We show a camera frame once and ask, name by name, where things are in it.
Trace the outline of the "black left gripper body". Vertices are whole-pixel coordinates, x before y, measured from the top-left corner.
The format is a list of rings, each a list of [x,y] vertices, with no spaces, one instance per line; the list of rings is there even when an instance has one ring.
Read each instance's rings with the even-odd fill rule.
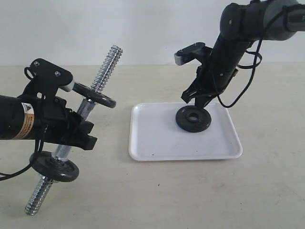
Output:
[[[22,94],[17,97],[23,110],[23,123],[16,134],[17,140],[30,140],[41,136],[49,143],[69,141],[79,134],[81,118],[70,108],[66,101],[54,97],[48,102],[45,98]]]

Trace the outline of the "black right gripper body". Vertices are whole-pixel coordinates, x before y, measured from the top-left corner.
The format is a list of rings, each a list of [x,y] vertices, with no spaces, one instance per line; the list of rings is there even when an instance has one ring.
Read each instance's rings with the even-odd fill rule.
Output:
[[[200,48],[193,56],[201,65],[190,85],[190,97],[214,98],[222,94],[229,84],[229,68],[224,65],[221,56],[215,55],[210,47]]]

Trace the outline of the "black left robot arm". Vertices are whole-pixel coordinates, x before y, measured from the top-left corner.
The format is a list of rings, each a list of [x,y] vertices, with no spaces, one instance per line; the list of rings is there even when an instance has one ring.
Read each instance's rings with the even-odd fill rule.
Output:
[[[66,100],[32,95],[0,97],[1,140],[35,140],[92,150],[97,138],[94,124],[66,106]]]

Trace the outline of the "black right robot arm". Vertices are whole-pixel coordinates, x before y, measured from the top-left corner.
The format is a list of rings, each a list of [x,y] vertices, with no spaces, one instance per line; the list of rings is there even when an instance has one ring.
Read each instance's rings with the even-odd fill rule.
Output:
[[[236,76],[238,68],[253,72],[261,60],[259,53],[263,41],[286,41],[305,30],[305,6],[296,0],[252,0],[246,5],[230,3],[220,18],[220,32],[213,47],[196,42],[178,50],[177,65],[198,60],[200,66],[190,86],[182,92],[185,103],[205,108],[219,97]],[[258,42],[252,65],[239,64],[249,48]]]

